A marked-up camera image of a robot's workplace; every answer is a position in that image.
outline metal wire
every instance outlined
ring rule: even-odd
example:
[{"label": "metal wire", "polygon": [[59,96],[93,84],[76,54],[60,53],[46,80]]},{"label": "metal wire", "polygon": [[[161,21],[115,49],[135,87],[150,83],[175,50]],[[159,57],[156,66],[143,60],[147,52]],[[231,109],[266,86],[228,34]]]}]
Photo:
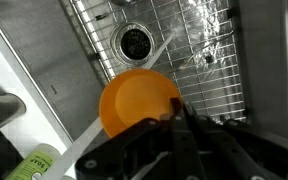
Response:
[{"label": "metal wire", "polygon": [[[84,0],[88,1],[88,4],[94,4],[92,0]],[[181,69],[181,72],[171,72],[172,80],[176,83],[178,90],[180,91],[182,97],[188,98],[188,100],[192,99],[193,97],[202,97],[202,100],[193,101],[192,104],[197,105],[198,103],[202,103],[203,107],[199,106],[196,107],[197,111],[205,111],[208,115],[212,116],[213,118],[219,118],[219,116],[222,115],[228,115],[228,118],[234,117],[236,120],[245,121],[246,117],[243,115],[244,111],[244,101],[243,101],[243,92],[242,92],[242,84],[240,83],[240,73],[238,71],[238,59],[236,57],[236,48],[235,48],[235,41],[234,41],[234,35],[231,33],[227,33],[228,31],[232,31],[233,27],[230,27],[231,29],[228,31],[224,31],[225,33],[219,33],[216,36],[208,37],[207,39],[200,39],[198,42],[193,42],[190,39],[190,36],[194,34],[199,34],[207,31],[212,31],[212,29],[215,29],[217,27],[227,27],[232,26],[232,23],[229,19],[225,19],[222,22],[219,22],[216,25],[210,25],[205,27],[204,29],[195,29],[194,31],[188,29],[188,25],[191,23],[199,23],[202,20],[207,20],[214,18],[213,16],[225,16],[225,12],[229,10],[227,7],[218,8],[215,11],[209,12],[207,15],[201,15],[198,17],[191,17],[187,19],[185,17],[184,13],[188,11],[195,11],[198,8],[201,8],[201,6],[210,5],[210,3],[215,3],[217,1],[226,2],[228,4],[228,0],[205,0],[202,1],[200,4],[196,6],[190,6],[189,8],[184,8],[183,4],[184,1],[181,2],[181,0],[171,0],[167,1],[164,4],[160,4],[156,6],[154,4],[155,0],[145,1],[149,2],[150,6],[144,9],[141,12],[137,12],[136,14],[133,14],[132,16],[127,16],[127,8],[124,7],[117,7],[114,4],[110,3],[110,1],[103,0],[103,2],[99,2],[97,4],[94,4],[90,7],[87,7],[81,11],[77,11],[76,15],[79,17],[81,24],[83,26],[83,29],[86,31],[86,34],[90,40],[90,43],[95,48],[95,51],[97,53],[106,53],[111,50],[110,46],[104,46],[102,49],[97,49],[96,45],[98,43],[101,44],[110,44],[110,34],[106,33],[105,36],[101,37],[100,39],[96,39],[92,37],[93,33],[102,33],[109,32],[109,30],[114,29],[116,26],[123,24],[127,21],[132,21],[136,18],[140,18],[145,14],[153,14],[154,19],[150,20],[149,22],[146,22],[144,25],[151,25],[153,23],[157,24],[157,29],[152,32],[152,35],[155,36],[161,36],[160,42],[156,42],[156,46],[159,46],[159,44],[163,43],[166,39],[166,33],[173,30],[173,27],[162,27],[161,22],[165,22],[168,18],[179,16],[181,18],[181,22],[179,22],[177,25],[183,27],[183,32],[181,32],[180,35],[176,36],[173,41],[175,42],[175,39],[187,39],[187,44],[182,44],[181,46],[175,46],[175,48],[170,49],[170,47],[167,47],[163,54],[165,55],[165,62],[161,62],[159,64],[155,64],[153,66],[154,69],[162,68],[162,65],[169,65],[173,70],[175,69],[175,63],[179,63],[180,61],[183,61],[185,59],[188,59],[192,57],[192,55],[196,54],[196,50],[194,50],[194,47],[196,46],[204,46],[207,47],[205,49],[200,49],[202,53],[216,53],[216,52],[222,52],[219,57],[216,57],[214,61],[221,61],[226,62],[229,64],[220,64],[220,67],[210,68],[210,69],[204,69],[204,71],[201,71],[198,67],[201,65],[200,63],[197,64],[195,61],[193,61],[192,65],[187,65],[185,68]],[[72,5],[75,7],[77,1],[73,2]],[[158,11],[160,11],[163,8],[166,8],[168,5],[171,5],[174,3],[174,6],[178,6],[178,10],[169,14],[164,14],[163,16],[159,16]],[[109,22],[109,24],[105,24],[103,26],[100,26],[99,24],[91,31],[87,28],[88,24],[95,23],[94,21],[95,16],[97,15],[91,15],[90,13],[95,10],[102,10],[103,14],[108,16],[112,16],[113,22]],[[85,21],[81,16],[89,14],[90,18],[88,21]],[[221,38],[225,38],[224,42],[218,42],[217,40]],[[189,48],[189,51],[191,54],[185,54],[183,57],[173,57],[172,55],[179,53],[182,51],[182,49]],[[121,72],[124,72],[125,70],[129,69],[123,65],[121,65],[113,56],[106,56],[104,59],[100,60],[102,68],[105,71],[105,74],[107,77],[111,79],[115,78],[116,75],[118,75]],[[189,68],[195,68],[195,72],[186,73],[186,71]],[[162,73],[167,72],[166,69],[159,70]],[[207,102],[214,101],[215,104],[209,105]]]}]

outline orange bowl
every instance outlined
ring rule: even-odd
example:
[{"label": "orange bowl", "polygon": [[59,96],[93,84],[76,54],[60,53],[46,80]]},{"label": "orange bowl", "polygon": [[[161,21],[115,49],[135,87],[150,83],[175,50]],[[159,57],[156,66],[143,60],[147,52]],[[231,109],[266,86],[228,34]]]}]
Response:
[{"label": "orange bowl", "polygon": [[102,93],[99,114],[103,128],[114,137],[145,118],[160,120],[163,114],[173,114],[171,98],[180,98],[180,93],[162,74],[146,69],[126,71]]}]

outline sink drain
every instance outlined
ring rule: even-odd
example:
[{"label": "sink drain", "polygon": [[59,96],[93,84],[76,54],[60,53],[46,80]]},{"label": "sink drain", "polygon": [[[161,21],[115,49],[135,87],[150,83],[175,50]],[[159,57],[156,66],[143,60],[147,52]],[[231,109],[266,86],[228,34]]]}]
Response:
[{"label": "sink drain", "polygon": [[143,25],[133,22],[115,28],[110,43],[115,57],[126,66],[145,64],[155,51],[150,31]]}]

